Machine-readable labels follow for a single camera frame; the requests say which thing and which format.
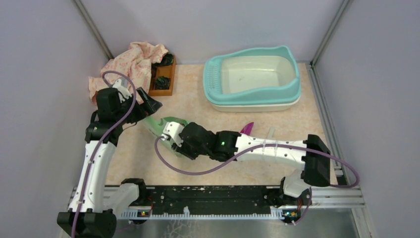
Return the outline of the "green litter bag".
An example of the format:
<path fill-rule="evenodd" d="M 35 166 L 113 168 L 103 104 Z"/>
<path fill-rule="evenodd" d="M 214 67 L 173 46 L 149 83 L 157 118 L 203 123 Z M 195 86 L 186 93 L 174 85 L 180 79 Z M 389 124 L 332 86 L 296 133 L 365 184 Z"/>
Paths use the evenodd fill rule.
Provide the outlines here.
<path fill-rule="evenodd" d="M 162 134 L 163 129 L 166 125 L 167 122 L 177 122 L 183 126 L 186 126 L 188 123 L 190 123 L 190 121 L 185 120 L 185 119 L 181 119 L 181 118 L 177 118 L 177 117 L 163 117 L 160 119 L 155 119 L 152 116 L 149 116 L 143 120 L 141 120 L 141 123 L 148 129 L 148 131 L 153 134 L 155 137 L 158 137 Z M 174 151 L 171 148 L 171 143 L 172 141 L 168 142 L 168 141 L 162 141 L 163 146 L 170 151 L 172 154 L 174 154 L 176 157 L 183 157 L 180 153 Z"/>

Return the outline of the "purple plastic scoop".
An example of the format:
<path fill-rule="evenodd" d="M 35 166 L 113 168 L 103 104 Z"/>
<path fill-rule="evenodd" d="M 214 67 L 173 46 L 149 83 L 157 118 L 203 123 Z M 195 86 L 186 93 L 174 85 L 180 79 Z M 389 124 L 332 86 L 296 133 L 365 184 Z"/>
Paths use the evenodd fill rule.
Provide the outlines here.
<path fill-rule="evenodd" d="M 254 122 L 250 122 L 246 124 L 240 131 L 242 134 L 251 135 L 252 129 L 254 126 Z"/>

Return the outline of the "white bag clip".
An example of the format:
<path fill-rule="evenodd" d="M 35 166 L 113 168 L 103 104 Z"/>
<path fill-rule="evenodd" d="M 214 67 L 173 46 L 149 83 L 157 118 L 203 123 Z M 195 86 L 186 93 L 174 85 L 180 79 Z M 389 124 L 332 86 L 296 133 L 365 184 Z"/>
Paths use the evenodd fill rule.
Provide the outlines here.
<path fill-rule="evenodd" d="M 274 138 L 274 133 L 275 133 L 275 127 L 270 127 L 268 134 L 267 134 L 267 138 L 268 139 L 273 139 Z"/>

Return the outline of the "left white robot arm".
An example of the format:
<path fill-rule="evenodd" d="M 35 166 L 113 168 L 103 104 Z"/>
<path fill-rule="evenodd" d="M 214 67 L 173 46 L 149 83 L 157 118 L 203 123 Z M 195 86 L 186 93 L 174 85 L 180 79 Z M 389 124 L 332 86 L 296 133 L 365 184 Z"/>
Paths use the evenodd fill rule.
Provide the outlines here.
<path fill-rule="evenodd" d="M 106 88 L 98 93 L 98 109 L 91 115 L 85 134 L 85 160 L 79 183 L 66 212 L 57 216 L 57 224 L 72 238 L 111 238 L 117 218 L 130 205 L 151 205 L 151 197 L 141 178 L 126 178 L 108 200 L 104 198 L 110 161 L 123 132 L 123 125 L 137 123 L 154 114 L 162 104 L 143 88 L 133 95 L 121 89 Z"/>

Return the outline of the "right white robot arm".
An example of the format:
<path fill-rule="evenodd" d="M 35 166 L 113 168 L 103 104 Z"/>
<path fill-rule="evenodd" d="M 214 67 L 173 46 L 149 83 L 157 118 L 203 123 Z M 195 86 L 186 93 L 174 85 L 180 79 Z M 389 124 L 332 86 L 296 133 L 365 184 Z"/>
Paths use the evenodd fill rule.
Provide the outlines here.
<path fill-rule="evenodd" d="M 219 162 L 258 160 L 294 167 L 279 190 L 284 204 L 292 204 L 310 186 L 330 186 L 330 151 L 317 135 L 309 134 L 300 141 L 276 141 L 237 131 L 213 133 L 194 122 L 170 122 L 164 131 L 173 140 L 172 148 L 191 160 L 203 155 Z"/>

